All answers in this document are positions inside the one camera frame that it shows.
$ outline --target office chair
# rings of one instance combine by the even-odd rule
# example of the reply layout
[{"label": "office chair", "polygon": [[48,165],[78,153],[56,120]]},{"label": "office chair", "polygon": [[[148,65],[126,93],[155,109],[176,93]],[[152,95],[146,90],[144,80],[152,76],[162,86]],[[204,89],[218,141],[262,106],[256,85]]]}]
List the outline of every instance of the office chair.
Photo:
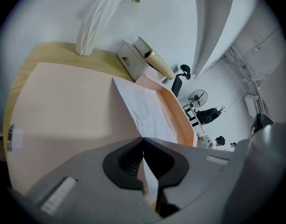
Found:
[{"label": "office chair", "polygon": [[179,77],[180,76],[186,77],[187,80],[189,80],[191,78],[191,74],[190,74],[191,69],[189,66],[181,65],[180,68],[184,73],[176,75],[175,80],[174,80],[173,85],[172,85],[172,88],[171,88],[172,92],[174,93],[174,95],[176,97],[179,95],[179,91],[180,91],[180,88],[182,86],[182,81]]}]

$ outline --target white vase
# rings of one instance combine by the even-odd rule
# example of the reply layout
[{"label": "white vase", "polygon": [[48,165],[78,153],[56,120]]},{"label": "white vase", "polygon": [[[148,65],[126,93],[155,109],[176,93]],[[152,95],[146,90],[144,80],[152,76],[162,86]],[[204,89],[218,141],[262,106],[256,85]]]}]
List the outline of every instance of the white vase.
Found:
[{"label": "white vase", "polygon": [[77,37],[76,52],[82,56],[91,54],[99,36],[122,0],[96,0],[82,20]]}]

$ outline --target black hair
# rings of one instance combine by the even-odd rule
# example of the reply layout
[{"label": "black hair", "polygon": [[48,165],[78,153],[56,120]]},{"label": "black hair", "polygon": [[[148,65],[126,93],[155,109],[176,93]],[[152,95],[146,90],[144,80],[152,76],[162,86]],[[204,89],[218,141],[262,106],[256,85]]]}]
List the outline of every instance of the black hair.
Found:
[{"label": "black hair", "polygon": [[220,137],[216,138],[216,141],[220,145],[224,145],[225,144],[225,139],[224,139],[223,136],[220,136]]}]

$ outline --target person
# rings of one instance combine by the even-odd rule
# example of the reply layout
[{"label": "person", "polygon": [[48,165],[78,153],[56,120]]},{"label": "person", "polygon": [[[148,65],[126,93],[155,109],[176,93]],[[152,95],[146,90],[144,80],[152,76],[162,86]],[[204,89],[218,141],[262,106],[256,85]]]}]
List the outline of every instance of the person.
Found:
[{"label": "person", "polygon": [[236,148],[236,143],[230,143],[230,146],[231,146],[231,151],[233,152]]},{"label": "person", "polygon": [[[222,111],[224,111],[223,110],[224,108],[222,106],[222,108],[220,110],[217,110],[216,108],[212,108],[212,109],[208,109],[208,110],[204,110],[204,111],[197,111],[196,116],[197,116],[199,122],[202,125],[205,125],[205,124],[208,124],[210,122],[213,122],[216,118],[218,118],[222,114]],[[188,114],[189,111],[190,111],[190,108],[185,110],[186,114],[189,117],[189,120],[192,121],[192,120],[196,119],[195,117],[191,117]],[[196,125],[198,125],[198,122],[192,124],[193,127],[195,127]]]},{"label": "person", "polygon": [[214,141],[209,135],[200,136],[200,134],[197,134],[197,137],[197,147],[226,151],[226,148],[224,147],[225,139],[223,136],[217,137]]}]

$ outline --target open box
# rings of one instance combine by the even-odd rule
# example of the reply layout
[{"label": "open box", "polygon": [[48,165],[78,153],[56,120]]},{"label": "open box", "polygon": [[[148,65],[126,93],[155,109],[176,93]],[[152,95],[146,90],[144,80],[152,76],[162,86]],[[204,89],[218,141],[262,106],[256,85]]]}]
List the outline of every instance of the open box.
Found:
[{"label": "open box", "polygon": [[11,118],[14,128],[23,131],[23,147],[8,152],[14,189],[26,194],[40,178],[78,153],[142,137],[114,79],[155,91],[177,142],[193,145],[192,126],[176,97],[147,76],[135,84],[80,67],[39,63]]}]

